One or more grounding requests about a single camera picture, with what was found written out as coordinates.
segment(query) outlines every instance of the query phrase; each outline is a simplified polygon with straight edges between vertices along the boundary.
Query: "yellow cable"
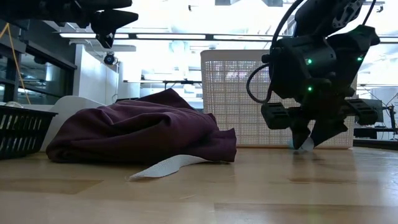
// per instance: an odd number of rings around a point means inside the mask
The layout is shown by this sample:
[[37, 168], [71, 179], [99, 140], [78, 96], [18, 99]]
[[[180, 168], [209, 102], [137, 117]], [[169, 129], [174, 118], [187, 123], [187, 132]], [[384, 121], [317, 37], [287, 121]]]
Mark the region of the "yellow cable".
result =
[[8, 30], [8, 36], [10, 37], [12, 55], [14, 56], [15, 66], [17, 67], [17, 72], [18, 72], [18, 75], [19, 75], [19, 79], [21, 80], [22, 88], [24, 89], [27, 102], [28, 102], [28, 104], [31, 105], [29, 96], [27, 95], [27, 92], [26, 92], [26, 89], [25, 89], [24, 81], [23, 81], [23, 79], [22, 79], [21, 71], [19, 70], [17, 55], [15, 54], [14, 43], [12, 42], [11, 29], [10, 29], [9, 23], [7, 23], [6, 26], [4, 27], [3, 31], [1, 32], [0, 38], [2, 37], [2, 35], [4, 34], [4, 31], [5, 31], [6, 29]]

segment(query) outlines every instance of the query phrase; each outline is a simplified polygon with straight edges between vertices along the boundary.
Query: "white basket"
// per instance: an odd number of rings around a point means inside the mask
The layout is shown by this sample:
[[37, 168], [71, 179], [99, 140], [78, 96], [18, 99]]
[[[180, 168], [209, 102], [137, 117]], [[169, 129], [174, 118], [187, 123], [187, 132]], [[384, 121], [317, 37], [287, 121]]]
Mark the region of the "white basket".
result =
[[[261, 105], [246, 92], [248, 76], [260, 67], [261, 55], [268, 50], [206, 50], [201, 53], [204, 112], [212, 113], [221, 130], [234, 128], [239, 147], [287, 147], [290, 129], [270, 130], [261, 115]], [[266, 98], [269, 86], [267, 68], [251, 82], [254, 96]], [[297, 106], [293, 99], [281, 100], [275, 93], [271, 102], [282, 102], [286, 108]], [[348, 149], [353, 146], [354, 118], [345, 125], [348, 131], [324, 142], [319, 147]]]

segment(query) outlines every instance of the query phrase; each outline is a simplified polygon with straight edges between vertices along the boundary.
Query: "purple fabric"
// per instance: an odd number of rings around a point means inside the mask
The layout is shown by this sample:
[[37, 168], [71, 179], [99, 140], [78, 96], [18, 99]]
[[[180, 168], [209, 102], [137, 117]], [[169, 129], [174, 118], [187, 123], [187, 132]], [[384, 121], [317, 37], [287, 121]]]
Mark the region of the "purple fabric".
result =
[[236, 136], [174, 90], [86, 109], [70, 117], [47, 147], [54, 162], [155, 164], [186, 154], [233, 162]]

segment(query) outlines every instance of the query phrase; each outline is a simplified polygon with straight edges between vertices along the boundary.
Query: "black plastic basket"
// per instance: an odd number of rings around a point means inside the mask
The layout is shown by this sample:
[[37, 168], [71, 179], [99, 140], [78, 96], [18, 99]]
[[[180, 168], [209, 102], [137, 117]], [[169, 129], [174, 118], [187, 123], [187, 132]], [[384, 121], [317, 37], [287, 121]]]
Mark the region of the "black plastic basket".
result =
[[55, 115], [57, 113], [0, 106], [0, 159], [39, 152]]

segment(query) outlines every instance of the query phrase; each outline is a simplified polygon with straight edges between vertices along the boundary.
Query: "wooden table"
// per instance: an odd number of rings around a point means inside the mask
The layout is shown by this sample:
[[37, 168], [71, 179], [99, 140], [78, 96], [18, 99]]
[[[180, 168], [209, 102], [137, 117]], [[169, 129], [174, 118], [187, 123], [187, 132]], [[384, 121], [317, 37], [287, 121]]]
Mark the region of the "wooden table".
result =
[[0, 223], [397, 223], [398, 154], [241, 149], [234, 164], [126, 182], [144, 167], [0, 161]]

